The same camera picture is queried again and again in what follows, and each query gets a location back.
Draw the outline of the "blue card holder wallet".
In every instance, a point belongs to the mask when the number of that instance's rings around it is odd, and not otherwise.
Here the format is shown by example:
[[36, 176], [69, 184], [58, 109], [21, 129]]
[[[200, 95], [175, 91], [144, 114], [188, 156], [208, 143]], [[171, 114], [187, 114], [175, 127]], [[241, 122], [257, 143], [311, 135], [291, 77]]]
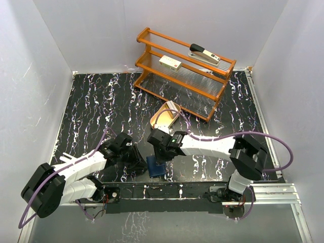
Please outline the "blue card holder wallet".
[[146, 157], [150, 178], [157, 178], [166, 174], [166, 163], [158, 163], [155, 155]]

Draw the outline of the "stack of credit cards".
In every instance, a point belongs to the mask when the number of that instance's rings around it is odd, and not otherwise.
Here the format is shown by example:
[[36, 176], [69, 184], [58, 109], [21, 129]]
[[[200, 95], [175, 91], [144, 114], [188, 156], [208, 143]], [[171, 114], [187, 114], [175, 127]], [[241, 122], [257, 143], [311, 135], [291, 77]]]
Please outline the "stack of credit cards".
[[167, 101], [166, 104], [167, 104], [168, 109], [172, 109], [172, 110], [175, 110], [175, 111], [179, 111], [178, 105], [175, 104], [173, 101], [171, 101], [171, 100], [170, 101]]

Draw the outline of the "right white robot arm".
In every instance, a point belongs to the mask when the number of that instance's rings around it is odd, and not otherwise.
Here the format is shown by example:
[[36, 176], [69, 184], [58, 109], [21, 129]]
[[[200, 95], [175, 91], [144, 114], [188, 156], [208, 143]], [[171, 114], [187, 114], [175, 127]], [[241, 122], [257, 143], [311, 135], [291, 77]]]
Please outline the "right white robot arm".
[[207, 193], [213, 201], [240, 201], [245, 189], [263, 178], [267, 149], [249, 134], [216, 138], [184, 131], [170, 135], [153, 129], [147, 142], [153, 145], [159, 164], [180, 155], [203, 155], [231, 161], [235, 170], [226, 187]]

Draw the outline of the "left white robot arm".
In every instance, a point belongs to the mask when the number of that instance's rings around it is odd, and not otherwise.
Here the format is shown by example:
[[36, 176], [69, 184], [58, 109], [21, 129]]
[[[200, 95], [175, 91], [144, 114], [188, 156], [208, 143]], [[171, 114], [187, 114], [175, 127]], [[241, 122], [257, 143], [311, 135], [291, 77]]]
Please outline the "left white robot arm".
[[71, 201], [108, 201], [103, 184], [93, 175], [95, 172], [112, 167], [137, 175], [147, 170], [147, 163], [132, 137], [124, 132], [79, 158], [66, 153], [60, 158], [61, 164], [38, 166], [21, 191], [21, 197], [40, 218]]

